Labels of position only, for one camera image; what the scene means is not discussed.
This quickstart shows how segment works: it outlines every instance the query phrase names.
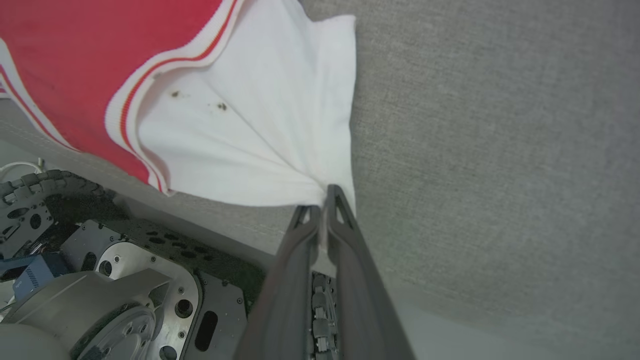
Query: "white fabric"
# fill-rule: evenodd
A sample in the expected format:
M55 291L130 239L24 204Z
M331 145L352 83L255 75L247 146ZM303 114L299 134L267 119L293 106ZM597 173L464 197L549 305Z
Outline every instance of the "white fabric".
M246 206L321 205L338 184L355 209L355 18L312 22L296 0L244 6L213 65L150 90L141 143L172 190Z

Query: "gray fabric surface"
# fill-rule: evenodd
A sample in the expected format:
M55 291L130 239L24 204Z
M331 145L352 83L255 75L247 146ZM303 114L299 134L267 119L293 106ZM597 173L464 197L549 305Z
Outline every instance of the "gray fabric surface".
M640 2L303 5L358 17L358 221L390 289L568 357L639 358ZM3 138L265 252L291 215L162 198L0 115Z

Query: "red fabric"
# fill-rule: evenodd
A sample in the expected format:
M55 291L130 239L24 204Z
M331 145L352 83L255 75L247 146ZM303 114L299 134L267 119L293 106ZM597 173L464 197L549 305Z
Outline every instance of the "red fabric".
M30 96L70 145L146 183L145 166L106 133L106 107L145 61L191 41L220 3L4 0L0 38Z

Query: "blue component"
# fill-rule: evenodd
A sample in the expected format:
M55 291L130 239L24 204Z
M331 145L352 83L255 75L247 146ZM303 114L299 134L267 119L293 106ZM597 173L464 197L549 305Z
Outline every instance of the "blue component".
M60 254L38 255L15 280L13 284L15 300L23 299L33 290L67 273L69 270Z

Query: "white cable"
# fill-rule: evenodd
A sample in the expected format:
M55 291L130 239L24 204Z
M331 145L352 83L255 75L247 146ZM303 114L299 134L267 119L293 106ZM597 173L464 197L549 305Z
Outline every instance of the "white cable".
M13 163L9 163L3 167L0 167L0 174L2 174L5 170L8 170L12 167L16 167L16 166L20 166L20 165L27 165L30 167L33 167L35 169L34 173L36 174L41 174L44 172L44 170L42 169L42 164L43 164L43 160L42 158L38 158L38 163L34 164L34 163L30 163L28 161L16 161Z

